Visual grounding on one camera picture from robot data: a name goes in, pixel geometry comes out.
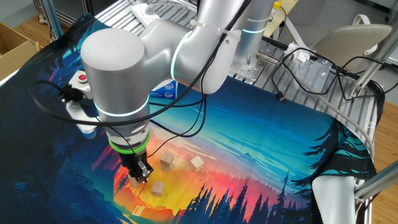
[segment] cardboard box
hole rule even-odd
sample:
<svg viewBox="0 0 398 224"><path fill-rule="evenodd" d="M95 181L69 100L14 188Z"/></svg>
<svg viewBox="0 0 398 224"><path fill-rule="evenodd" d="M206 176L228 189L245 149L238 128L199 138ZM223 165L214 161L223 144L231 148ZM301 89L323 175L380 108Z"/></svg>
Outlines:
<svg viewBox="0 0 398 224"><path fill-rule="evenodd" d="M20 69L36 53L33 41L0 22L0 80Z"/></svg>

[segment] green led ring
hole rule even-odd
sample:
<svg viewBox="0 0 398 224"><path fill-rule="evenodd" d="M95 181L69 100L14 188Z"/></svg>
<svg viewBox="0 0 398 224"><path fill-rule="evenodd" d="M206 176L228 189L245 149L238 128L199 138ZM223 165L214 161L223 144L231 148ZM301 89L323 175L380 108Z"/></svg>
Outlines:
<svg viewBox="0 0 398 224"><path fill-rule="evenodd" d="M150 135L148 133L147 139L144 141L144 143L142 143L140 146L138 146L135 149L122 149L120 147L117 147L109 138L108 138L108 141L109 141L109 145L112 147L112 149L120 154L134 154L134 153L138 154L141 151L146 149L146 146L149 142L149 136Z"/></svg>

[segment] white chair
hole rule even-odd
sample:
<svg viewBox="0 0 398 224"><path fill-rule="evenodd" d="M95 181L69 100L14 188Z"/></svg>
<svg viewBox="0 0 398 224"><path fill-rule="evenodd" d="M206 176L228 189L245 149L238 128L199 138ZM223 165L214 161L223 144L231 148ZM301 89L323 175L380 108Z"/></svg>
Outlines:
<svg viewBox="0 0 398 224"><path fill-rule="evenodd" d="M371 24L367 16L360 14L355 17L352 26L337 28L315 42L311 47L307 47L288 17L285 26L293 35L297 45L316 51L334 61L337 66L344 65L353 57L373 53L377 49L377 44L386 38L391 31L391 26ZM319 32L327 33L328 31L320 29ZM351 62L347 69L354 70L360 62L361 60Z"/></svg>

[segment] black cable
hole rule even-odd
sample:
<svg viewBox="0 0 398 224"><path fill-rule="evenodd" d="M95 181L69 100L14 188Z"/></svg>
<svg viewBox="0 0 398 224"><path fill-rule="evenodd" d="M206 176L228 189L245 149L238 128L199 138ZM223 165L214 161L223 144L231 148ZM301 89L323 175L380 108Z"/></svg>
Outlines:
<svg viewBox="0 0 398 224"><path fill-rule="evenodd" d="M200 104L202 102L203 102L203 100L199 100L199 101L196 101L194 103L189 103L189 104L186 104L186 105L174 105L172 107L173 108L183 108L183 107L195 106L195 105L198 105L198 104ZM154 103L154 102L150 102L149 104L150 105L154 105L154 106L167 106L167 105L162 104L162 103Z"/></svg>
<svg viewBox="0 0 398 224"><path fill-rule="evenodd" d="M190 134L189 136L184 136L185 134L187 134L189 131L191 131L195 127L195 125L196 125L196 123L197 123L197 121L198 121L198 119L200 117L201 105L200 105L198 116L197 116L194 124L191 126L190 129L186 130L182 134L176 133L175 136L173 136L173 137L169 138L168 140L164 141L151 155L147 156L147 158L150 158L151 156L153 156L156 152L158 152L160 150L160 148L162 148L169 141L171 141L171 140L173 140L173 139L175 139L177 137L183 137L183 138L194 137L201 131L203 125L205 124L205 120L206 120L206 110L207 110L207 99L206 98L207 98L207 95L205 95L205 100L204 100L205 107L204 107L204 110L203 110L203 119L202 119L202 122L201 122L201 125L200 125L199 129L195 133Z"/></svg>
<svg viewBox="0 0 398 224"><path fill-rule="evenodd" d="M281 30L280 30L280 32L279 32L279 35L278 35L278 38L276 39L276 41L279 40L280 34L282 33L282 31L283 31L283 29L284 29L284 27L285 27L285 25L286 25L286 17L287 17L287 13L286 13L285 9L284 9L282 6L281 6L280 8L284 11L284 13L285 13L285 18L284 18L284 23L283 23L283 25L282 25L282 28L281 28Z"/></svg>
<svg viewBox="0 0 398 224"><path fill-rule="evenodd" d="M307 89L305 89L305 88L300 84L300 82L297 80L297 77L294 75L294 73L291 71L291 69L284 63L285 60L286 60L289 56L291 56L294 52L296 52L296 51L298 51L298 50L306 50L307 52L310 52L311 54L314 54L314 55L316 55L317 57L323 58L323 59L329 61L329 62L332 64L332 67L334 67L334 69L336 70L336 77L335 77L335 78L337 78L337 80L339 81L340 89L341 89L341 92L343 93L343 98L344 98L344 100L346 100L346 101L351 101L351 100L355 100L355 99L358 99L358 98L366 98L366 97L381 96L381 95L384 95L386 92L391 91L391 90L394 89L396 86L398 86L398 82L397 82L392 88L390 88L388 91L384 91L383 93L379 93L379 94L376 94L376 95L363 95L363 96L355 96L355 97L347 98L346 95L345 95L345 92L344 92L344 88L343 88L343 84L342 84L342 82L341 82L341 78L340 78L340 76L343 76L343 75L340 75L341 69L340 69L339 67L337 67L336 64L335 64L334 62L332 62L330 59L328 59L328 58L326 58L326 57L323 57L323 56L321 56L321 55L317 54L316 52L313 52L313 51L311 51L311 50L309 50L309 49L305 49L305 48L301 48L301 47L300 47L300 48L297 48L297 49L293 50L293 51L292 51L291 53L289 53L288 55L286 55L286 56L282 59L282 62L281 62L278 66L276 66L276 68L275 68L275 69L272 71L272 73L271 73L272 84L274 85L275 89L276 89L278 92L280 92L280 91L279 91L279 89L278 89L278 87L277 87L277 85L276 85L276 83L275 83L275 81L274 81L273 78L274 78L274 75L275 75L277 69L279 69L281 65L283 65L284 67L287 68L287 70L288 70L289 73L293 76L293 78L295 79L295 81L297 82L297 84L300 86L300 88L301 88L303 91L305 91L305 92L307 92L307 93L309 93L309 94L314 94L314 95L325 95L325 94L328 93L328 90L330 89L330 87L332 86L332 84L333 84L333 82L334 82L334 79L335 79L335 78L333 79L332 83L331 83L330 86L328 87L327 91L324 92L324 93L315 93L315 92L311 92L311 91L308 91ZM374 59L371 59L371 58L367 58L367 57L363 57L363 56L357 56L357 57L354 57L354 58L350 59L347 63L345 63L344 66L343 66L342 68L345 68L345 67L347 66L347 64L349 64L350 62L352 62L353 60L355 60L355 59L357 59L357 58L364 58L364 59L370 60L370 61L372 61L372 62L376 62L376 63L379 63L379 64L383 64L383 63L378 62L377 60L374 60Z"/></svg>
<svg viewBox="0 0 398 224"><path fill-rule="evenodd" d="M234 18L231 20L231 22L226 26L226 30L231 30L233 28L233 26L235 25L236 21L241 17L241 15L243 14L243 12L246 10L246 8L249 6L251 0L245 0L241 7L239 8L238 12L236 13L236 15L234 16ZM120 122L92 122L92 121L82 121L82 120L76 120L76 119L71 119L71 118L67 118L64 116L60 116L50 110L48 110L45 106L43 106L40 101L35 97L34 95L34 91L33 88L40 84L39 82L34 82L29 86L29 93L30 95L33 97L33 100L35 101L36 105L44 112L49 114L50 116L57 118L61 121L64 122L68 122L68 123L73 123L73 124L85 124L85 125L93 125L93 126L123 126L123 125L127 125L127 124L134 124L134 123L138 123L141 121L145 121L147 119L151 119L154 116L157 116L161 113L163 113L164 111L168 110L169 108L171 108L172 106L174 106L176 103L178 103L187 93L188 91L190 91L193 86L199 81L199 79L206 73L206 71L208 70L208 68L210 67L210 65L213 63L214 58L217 54L218 49L220 48L221 44L224 42L226 37L225 33L221 34L220 37L220 41L217 43L215 49L213 50L213 52L211 53L209 59L207 60L205 66L202 68L202 70L200 71L200 73L197 75L197 77L194 79L194 81L192 81L192 83L188 86L188 88L179 96L177 97L173 102L171 102L169 105L165 106L164 108L149 114L147 116L144 116L142 118L137 118L134 120L129 120L129 121L120 121Z"/></svg>
<svg viewBox="0 0 398 224"><path fill-rule="evenodd" d="M288 68L287 65L284 63L296 50L306 50L306 51L310 52L311 54L316 55L318 58L323 58L323 59L329 61L329 62L332 64L332 67L333 67L333 69L334 69L336 72L331 71L331 73L334 74L335 77L333 78L332 82L330 83L330 86L327 88L327 90L326 90L324 93L312 93L311 91L306 90L306 89L300 84L300 82L297 80L297 78L295 77L295 75L291 72L290 68ZM342 84L341 84L341 78L340 78L340 77L350 77L350 78L352 78L352 79L354 79L354 80L358 80L358 79L360 78L359 75L362 75L362 73L364 73L364 70L363 70L363 71L360 71L360 72L357 72L357 73L351 73L351 72L349 72L349 71L346 69L347 64L349 64L350 62L352 62L353 60L355 60L355 59L357 59L357 58L363 58L363 59L366 59L366 60L370 60L370 61L372 61L372 62L376 62L376 63L382 64L381 62L378 62L377 60L374 60L374 59L371 59L371 58L367 58L367 57L363 57L363 56L358 56L358 57L355 57L355 58L352 58L351 60L349 60L344 66L338 67L338 66L336 66L336 64L335 64L334 62L332 62L330 59L325 58L325 57L323 57L323 56L317 54L316 52L312 52L311 50L303 49L303 48L295 49L293 52L291 52L290 54L286 55L286 56L282 59L282 62L281 62L278 66L276 66L275 69L274 69L274 70L272 71L272 73L271 73L272 84L274 85L274 88L277 90L277 97L278 97L278 99L279 99L279 100L281 100L281 99L283 100L283 99L284 99L284 96L283 96L283 94L279 91L279 89L278 89L278 87L277 87L275 81L273 80L273 78L274 78L274 75L275 75L276 71L279 69L279 67L280 67L281 65L283 65L283 66L287 67L287 70L290 71L290 72L289 72L290 75L293 76L293 78L294 78L295 81L298 83L298 85L301 87L301 89L302 89L303 91L309 93L309 94L316 94L316 95L325 95L325 94L327 94L327 93L328 93L328 90L331 88L331 86L334 84L334 82L335 82L336 79L337 79L337 80L339 81L339 87L340 87L341 92L342 92L342 94L343 94L343 98L344 98L346 101L351 101L351 100L354 100L354 99L357 99L357 98L374 97L375 100L376 100L375 104L377 105L377 122L376 122L376 124L378 124L378 123L380 122L380 119L381 119L381 116L382 116L382 112L383 112L383 109L384 109L384 102L385 102L385 99L386 99L385 94L388 93L388 92L390 92L391 90L393 90L396 86L398 86L398 82L397 82L392 88L388 89L387 91L384 91L384 90L382 89L382 87L380 86L380 84L376 83L376 82L373 81L373 80L370 80L370 81L368 82L368 84L366 85L366 87L368 88L368 90L370 90L370 91L373 93L373 95L358 96L358 97L352 97L352 98L347 99L346 94L345 94L345 91L344 91L344 88L342 87Z"/></svg>
<svg viewBox="0 0 398 224"><path fill-rule="evenodd" d="M197 6L197 4L195 2L193 2L192 0L188 0L188 2L190 2L191 4Z"/></svg>

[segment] printed fabric mat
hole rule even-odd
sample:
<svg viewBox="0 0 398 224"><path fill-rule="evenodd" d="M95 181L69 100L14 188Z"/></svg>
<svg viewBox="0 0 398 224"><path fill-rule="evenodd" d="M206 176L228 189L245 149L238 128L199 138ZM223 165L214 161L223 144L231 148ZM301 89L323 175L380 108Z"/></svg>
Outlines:
<svg viewBox="0 0 398 224"><path fill-rule="evenodd" d="M320 223L314 178L376 173L363 143L331 116L227 78L208 97L203 130L167 143L149 159L150 181L131 186L102 128L85 139L74 124L41 112L28 93L37 80L68 83L83 69L83 41L104 28L83 16L0 87L0 223ZM35 92L68 116L54 89ZM181 103L199 99L191 91ZM183 132L198 109L173 108L155 120ZM149 153L171 137L152 125L150 136ZM175 155L171 172L160 168L162 151ZM205 165L195 172L188 162L196 156ZM151 195L154 181L165 184L163 197Z"/></svg>

